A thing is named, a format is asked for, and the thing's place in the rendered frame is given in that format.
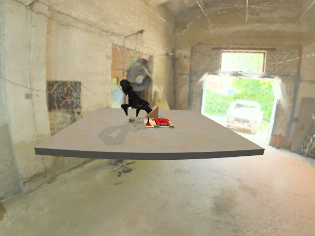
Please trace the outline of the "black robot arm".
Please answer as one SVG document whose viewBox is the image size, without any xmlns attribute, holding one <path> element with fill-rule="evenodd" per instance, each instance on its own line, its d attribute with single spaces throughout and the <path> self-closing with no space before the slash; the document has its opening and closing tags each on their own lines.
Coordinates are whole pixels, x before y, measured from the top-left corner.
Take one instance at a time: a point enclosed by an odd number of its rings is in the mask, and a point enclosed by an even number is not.
<svg viewBox="0 0 315 236">
<path fill-rule="evenodd" d="M 145 110 L 147 112 L 147 114 L 149 114 L 152 109 L 148 106 L 149 103 L 144 100 L 144 99 L 141 99 L 137 93 L 133 90 L 133 87 L 129 84 L 129 81 L 127 79 L 122 79 L 120 81 L 120 86 L 122 87 L 122 91 L 125 95 L 128 94 L 128 97 L 129 99 L 136 99 L 137 101 L 135 101 L 135 105 L 143 105 L 143 109 L 142 110 Z"/>
</svg>

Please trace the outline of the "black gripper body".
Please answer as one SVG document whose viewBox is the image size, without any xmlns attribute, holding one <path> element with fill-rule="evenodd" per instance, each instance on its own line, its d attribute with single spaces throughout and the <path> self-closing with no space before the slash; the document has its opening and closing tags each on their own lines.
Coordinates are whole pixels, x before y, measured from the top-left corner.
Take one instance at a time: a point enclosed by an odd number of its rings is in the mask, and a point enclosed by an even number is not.
<svg viewBox="0 0 315 236">
<path fill-rule="evenodd" d="M 135 98 L 134 99 L 129 99 L 129 104 L 121 104 L 121 108 L 127 108 L 127 107 L 132 107 L 132 108 L 137 108 L 137 109 L 143 109 L 143 105 L 135 105 Z"/>
</svg>

